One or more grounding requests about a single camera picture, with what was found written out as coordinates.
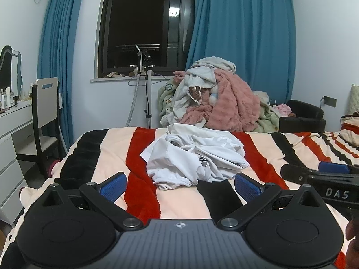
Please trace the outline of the right hand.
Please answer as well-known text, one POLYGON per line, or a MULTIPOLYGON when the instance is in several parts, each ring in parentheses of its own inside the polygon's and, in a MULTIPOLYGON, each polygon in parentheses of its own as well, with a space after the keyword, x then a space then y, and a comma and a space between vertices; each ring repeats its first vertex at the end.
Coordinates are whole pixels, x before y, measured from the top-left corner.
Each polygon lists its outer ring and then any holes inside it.
POLYGON ((356 269, 359 267, 359 252, 355 248, 355 242, 357 239, 352 220, 346 226, 346 239, 350 241, 350 243, 345 257, 345 269, 356 269))

